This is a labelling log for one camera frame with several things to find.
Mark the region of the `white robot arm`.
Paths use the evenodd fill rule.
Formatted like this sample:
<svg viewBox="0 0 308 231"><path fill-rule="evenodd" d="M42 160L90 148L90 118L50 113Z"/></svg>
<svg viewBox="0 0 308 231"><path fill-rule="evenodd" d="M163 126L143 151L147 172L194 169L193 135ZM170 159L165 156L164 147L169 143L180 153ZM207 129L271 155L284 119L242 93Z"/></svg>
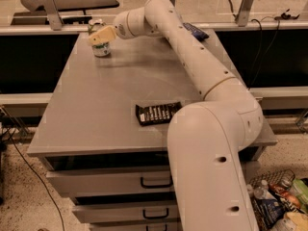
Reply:
<svg viewBox="0 0 308 231"><path fill-rule="evenodd" d="M167 130L167 152L183 231L259 231L239 151L263 126L251 92L188 31L169 0L147 0L90 35L91 44L115 38L164 36L189 74L200 101L180 109Z"/></svg>

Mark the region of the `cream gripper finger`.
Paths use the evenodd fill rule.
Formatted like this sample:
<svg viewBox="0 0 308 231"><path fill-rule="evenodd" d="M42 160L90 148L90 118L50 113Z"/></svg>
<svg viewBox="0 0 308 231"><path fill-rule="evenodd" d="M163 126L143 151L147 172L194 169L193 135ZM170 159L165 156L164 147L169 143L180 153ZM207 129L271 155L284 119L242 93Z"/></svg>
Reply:
<svg viewBox="0 0 308 231"><path fill-rule="evenodd" d="M92 33L89 36L89 42L91 45L98 45L112 41L116 38L116 29L111 26L103 26L98 31Z"/></svg>

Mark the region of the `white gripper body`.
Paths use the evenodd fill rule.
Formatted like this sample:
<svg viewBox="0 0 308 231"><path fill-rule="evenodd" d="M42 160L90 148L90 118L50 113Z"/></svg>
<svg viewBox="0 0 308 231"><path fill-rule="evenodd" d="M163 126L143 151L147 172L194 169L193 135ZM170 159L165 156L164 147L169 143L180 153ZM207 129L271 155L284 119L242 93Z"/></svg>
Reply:
<svg viewBox="0 0 308 231"><path fill-rule="evenodd" d="M122 39L132 39L140 36L148 36L151 26L144 15L144 7L125 11L114 19L116 34Z"/></svg>

